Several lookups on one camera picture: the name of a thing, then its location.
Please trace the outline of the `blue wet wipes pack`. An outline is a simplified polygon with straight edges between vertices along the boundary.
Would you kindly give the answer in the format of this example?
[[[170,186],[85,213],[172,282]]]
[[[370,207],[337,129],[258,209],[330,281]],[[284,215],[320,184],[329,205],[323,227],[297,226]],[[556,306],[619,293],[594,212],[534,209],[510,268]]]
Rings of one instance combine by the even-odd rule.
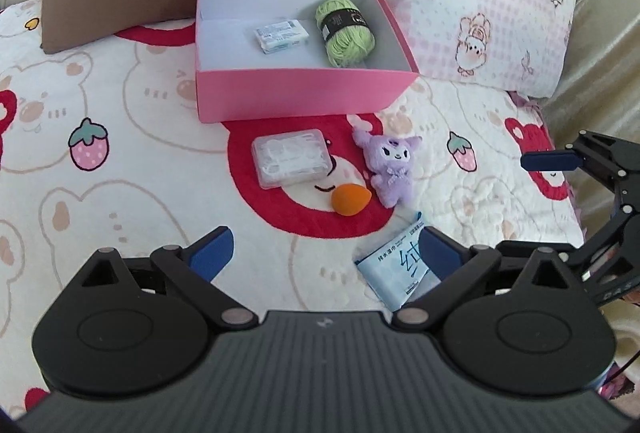
[[[355,261],[364,281],[390,312],[418,300],[440,283],[419,250],[424,228],[422,213],[418,212],[402,231]]]

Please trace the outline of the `purple plush toy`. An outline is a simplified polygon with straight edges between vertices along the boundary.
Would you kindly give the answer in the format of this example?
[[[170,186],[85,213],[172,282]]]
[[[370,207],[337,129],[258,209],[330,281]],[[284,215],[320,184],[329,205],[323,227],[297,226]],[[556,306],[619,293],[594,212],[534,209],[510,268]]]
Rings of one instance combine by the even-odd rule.
[[[414,155],[422,144],[421,136],[396,138],[356,129],[352,131],[352,138],[363,152],[364,162],[372,174],[370,184],[382,206],[391,209],[410,205]]]

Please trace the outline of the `orange makeup sponge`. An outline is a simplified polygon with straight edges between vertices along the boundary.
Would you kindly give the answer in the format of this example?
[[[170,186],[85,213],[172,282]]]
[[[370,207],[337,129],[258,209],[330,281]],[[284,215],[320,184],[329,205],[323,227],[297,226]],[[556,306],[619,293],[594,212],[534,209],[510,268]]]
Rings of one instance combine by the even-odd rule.
[[[340,216],[356,216],[367,208],[372,194],[366,186],[355,183],[338,185],[331,194],[331,207]]]

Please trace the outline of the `clear plastic floss pick box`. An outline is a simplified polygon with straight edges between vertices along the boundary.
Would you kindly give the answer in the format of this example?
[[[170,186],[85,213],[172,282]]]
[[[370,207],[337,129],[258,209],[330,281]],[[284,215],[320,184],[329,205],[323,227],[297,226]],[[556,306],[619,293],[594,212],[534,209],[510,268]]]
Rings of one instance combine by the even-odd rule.
[[[318,181],[332,171],[326,139],[318,129],[259,136],[252,143],[263,190]]]

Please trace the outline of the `white bear print blanket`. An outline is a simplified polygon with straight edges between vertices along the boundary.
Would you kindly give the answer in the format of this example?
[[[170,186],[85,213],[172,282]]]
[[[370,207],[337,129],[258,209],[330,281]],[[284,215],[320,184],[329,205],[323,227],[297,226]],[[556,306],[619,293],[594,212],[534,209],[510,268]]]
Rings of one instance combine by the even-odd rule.
[[[416,80],[377,114],[204,124],[195,112],[194,47],[178,26],[164,43],[119,37],[41,51],[40,3],[1,14],[1,85],[17,109],[2,131],[1,405],[19,416],[44,388],[30,339],[41,315],[94,250],[144,257],[218,226],[234,236],[217,286],[256,313],[378,309],[355,261],[426,222],[464,243],[579,245],[582,230],[559,173],[534,180],[525,150],[550,147],[537,110],[499,90]],[[263,190],[252,143],[318,129],[332,171]],[[352,131],[408,138],[413,198],[387,209]],[[338,185],[372,194],[356,216],[331,207]]]

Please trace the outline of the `pink checked pillow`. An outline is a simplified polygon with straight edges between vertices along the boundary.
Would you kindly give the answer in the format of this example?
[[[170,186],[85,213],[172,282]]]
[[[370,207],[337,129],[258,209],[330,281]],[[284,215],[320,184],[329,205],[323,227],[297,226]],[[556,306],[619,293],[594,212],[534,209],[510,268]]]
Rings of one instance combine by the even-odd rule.
[[[560,81],[576,0],[387,0],[425,78],[529,97]]]

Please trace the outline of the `pink cardboard box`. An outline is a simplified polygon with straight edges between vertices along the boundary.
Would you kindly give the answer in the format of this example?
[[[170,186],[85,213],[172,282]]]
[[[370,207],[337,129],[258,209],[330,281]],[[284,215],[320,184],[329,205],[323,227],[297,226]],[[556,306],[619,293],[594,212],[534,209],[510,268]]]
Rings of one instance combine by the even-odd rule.
[[[375,47],[352,68],[330,65],[314,12],[324,0],[198,0],[195,89],[203,123],[379,112],[418,78],[385,0],[352,0]],[[292,49],[262,52],[255,31],[296,19],[309,34]]]

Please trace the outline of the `green yarn ball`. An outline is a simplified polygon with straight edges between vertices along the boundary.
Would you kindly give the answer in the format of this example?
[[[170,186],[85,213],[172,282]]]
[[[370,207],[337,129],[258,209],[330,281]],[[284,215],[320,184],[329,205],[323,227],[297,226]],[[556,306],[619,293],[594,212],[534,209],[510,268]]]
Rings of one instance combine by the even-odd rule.
[[[355,68],[375,48],[375,36],[352,0],[325,0],[314,13],[326,56],[335,68]]]

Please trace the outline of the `small blue white packet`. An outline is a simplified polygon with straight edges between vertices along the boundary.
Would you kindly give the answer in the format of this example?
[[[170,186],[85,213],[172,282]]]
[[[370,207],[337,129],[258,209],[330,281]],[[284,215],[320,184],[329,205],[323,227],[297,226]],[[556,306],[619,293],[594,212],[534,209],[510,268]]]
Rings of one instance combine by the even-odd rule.
[[[258,45],[265,54],[272,54],[304,44],[309,34],[297,19],[285,19],[254,30]]]

